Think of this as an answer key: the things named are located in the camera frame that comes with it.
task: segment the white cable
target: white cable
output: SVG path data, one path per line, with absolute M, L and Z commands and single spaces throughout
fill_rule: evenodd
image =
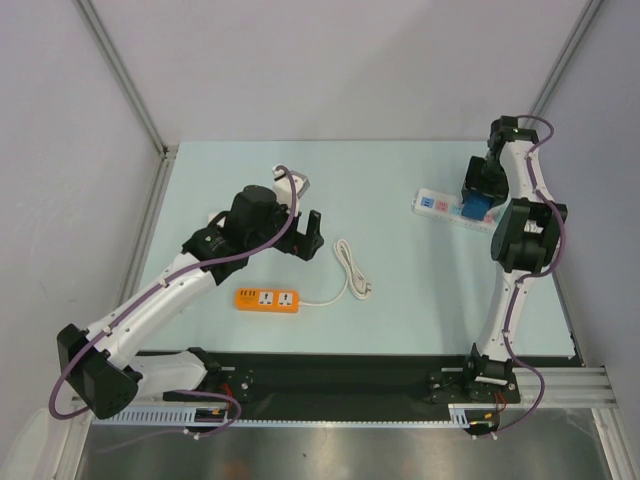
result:
M 326 303 L 306 303 L 300 302 L 299 305 L 305 307 L 326 307 L 331 305 L 342 298 L 344 292 L 347 290 L 347 286 L 353 293 L 353 296 L 358 300 L 366 300 L 371 296 L 371 283 L 367 281 L 362 274 L 356 262 L 353 259 L 353 253 L 351 252 L 351 246 L 343 238 L 338 240 L 333 245 L 333 251 L 336 254 L 336 258 L 340 264 L 344 267 L 347 278 L 345 279 L 344 286 L 336 298 Z

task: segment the gray wall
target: gray wall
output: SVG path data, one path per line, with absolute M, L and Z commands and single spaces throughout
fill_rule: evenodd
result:
M 569 208 L 561 282 L 590 364 L 604 364 L 640 453 L 640 2 L 609 2 L 553 99 L 549 189 Z
M 586 1 L 94 3 L 173 145 L 484 140 L 534 102 Z
M 56 378 L 55 336 L 117 300 L 158 158 L 73 2 L 0 29 L 0 464 Z

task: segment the power strip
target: power strip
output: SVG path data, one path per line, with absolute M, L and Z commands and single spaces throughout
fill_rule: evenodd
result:
M 481 232 L 493 233 L 496 229 L 496 221 L 488 213 L 484 220 L 472 220 L 462 216 L 462 203 L 453 195 L 435 192 L 427 188 L 421 188 L 413 200 L 413 212 L 425 217 L 434 217 L 471 228 Z
M 267 313 L 298 313 L 300 298 L 293 290 L 240 288 L 234 300 L 238 310 Z

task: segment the tabletop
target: tabletop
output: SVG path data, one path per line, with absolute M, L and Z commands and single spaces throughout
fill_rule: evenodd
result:
M 270 187 L 271 167 L 307 175 L 301 201 L 322 213 L 325 239 L 309 262 L 270 249 L 186 307 L 145 349 L 226 352 L 467 354 L 486 321 L 496 268 L 491 234 L 416 215 L 420 188 L 460 195 L 471 155 L 484 142 L 184 142 L 180 145 L 141 285 L 151 282 L 209 214 L 228 209 L 245 185 Z M 540 153 L 544 172 L 544 150 Z M 332 244 L 346 239 L 373 286 L 367 300 L 346 292 L 297 314 L 233 305 L 238 288 L 290 289 L 302 301 L 332 299 L 345 281 Z M 515 351 L 573 356 L 552 278 L 538 280 L 523 311 Z

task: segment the blue block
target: blue block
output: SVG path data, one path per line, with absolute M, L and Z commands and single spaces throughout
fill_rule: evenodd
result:
M 420 202 L 420 205 L 422 205 L 423 207 L 428 207 L 428 208 L 433 208 L 433 198 L 429 198 L 429 197 L 422 197 L 422 201 Z
M 473 220 L 484 220 L 491 208 L 491 199 L 480 193 L 471 193 L 462 206 L 462 216 Z

